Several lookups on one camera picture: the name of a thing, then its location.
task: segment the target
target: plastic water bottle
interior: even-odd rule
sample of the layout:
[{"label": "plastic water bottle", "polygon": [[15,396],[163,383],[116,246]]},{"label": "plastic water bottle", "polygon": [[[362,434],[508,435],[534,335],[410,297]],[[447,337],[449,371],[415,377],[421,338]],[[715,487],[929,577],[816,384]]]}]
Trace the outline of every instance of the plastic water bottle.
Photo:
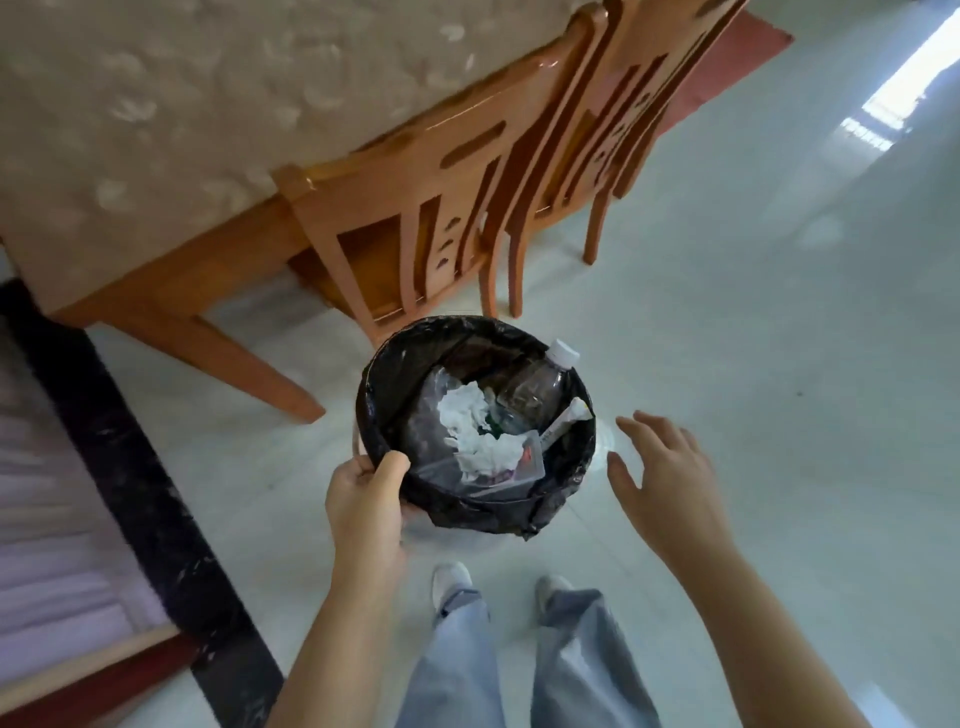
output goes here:
[{"label": "plastic water bottle", "polygon": [[496,398],[497,404],[506,410],[501,418],[503,429],[522,434],[547,427],[560,409],[566,372],[578,359],[580,354],[555,339],[546,358],[529,364],[514,376]]}]

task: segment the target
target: light blue jeans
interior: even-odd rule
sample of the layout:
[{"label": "light blue jeans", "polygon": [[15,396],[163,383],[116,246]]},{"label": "light blue jeans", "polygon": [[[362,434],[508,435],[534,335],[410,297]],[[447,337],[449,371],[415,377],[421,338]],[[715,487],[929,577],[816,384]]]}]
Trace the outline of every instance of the light blue jeans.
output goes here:
[{"label": "light blue jeans", "polygon": [[[504,728],[490,614],[450,595],[396,728]],[[619,627],[596,590],[556,592],[540,619],[531,728],[660,728]]]}]

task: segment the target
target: patterned tablecloth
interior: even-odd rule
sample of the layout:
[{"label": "patterned tablecloth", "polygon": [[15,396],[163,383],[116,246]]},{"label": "patterned tablecloth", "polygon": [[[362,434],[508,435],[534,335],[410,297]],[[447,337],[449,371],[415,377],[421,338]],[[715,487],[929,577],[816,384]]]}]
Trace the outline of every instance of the patterned tablecloth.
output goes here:
[{"label": "patterned tablecloth", "polygon": [[8,0],[0,234],[56,311],[559,35],[576,0]]}]

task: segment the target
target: white tile floor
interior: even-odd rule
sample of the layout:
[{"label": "white tile floor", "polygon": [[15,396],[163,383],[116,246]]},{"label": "white tile floor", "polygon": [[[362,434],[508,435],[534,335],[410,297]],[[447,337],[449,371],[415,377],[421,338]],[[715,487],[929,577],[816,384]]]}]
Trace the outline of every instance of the white tile floor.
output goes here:
[{"label": "white tile floor", "polygon": [[[593,268],[584,214],[542,236],[519,322],[583,352],[601,417],[643,406],[697,432],[741,544],[805,633],[845,685],[880,685],[919,728],[960,716],[958,74],[885,153],[839,127],[866,118],[946,5],[755,0],[796,43],[659,143]],[[445,307],[478,310],[472,289]],[[215,319],[328,414],[292,425],[119,333],[92,337],[287,670],[327,587],[324,489],[371,350],[287,280]],[[401,595],[385,726],[429,633],[438,557],[414,560]],[[533,541],[465,560],[494,614],[512,727],[531,690],[530,590],[549,570],[606,592],[665,726],[737,724],[703,627],[602,475]],[[127,725],[175,722],[214,725],[189,679]]]}]

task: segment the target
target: hand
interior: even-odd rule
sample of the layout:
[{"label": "hand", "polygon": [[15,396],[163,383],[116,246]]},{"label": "hand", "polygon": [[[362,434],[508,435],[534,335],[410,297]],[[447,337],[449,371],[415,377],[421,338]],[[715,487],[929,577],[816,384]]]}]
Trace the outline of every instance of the hand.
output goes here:
[{"label": "hand", "polygon": [[709,458],[687,430],[645,412],[616,418],[643,460],[637,488],[617,453],[607,477],[636,532],[681,582],[711,555],[736,552]]},{"label": "hand", "polygon": [[380,467],[366,455],[340,465],[326,491],[333,546],[333,584],[393,592],[406,568],[400,547],[400,482],[410,469],[402,452],[388,452]]}]

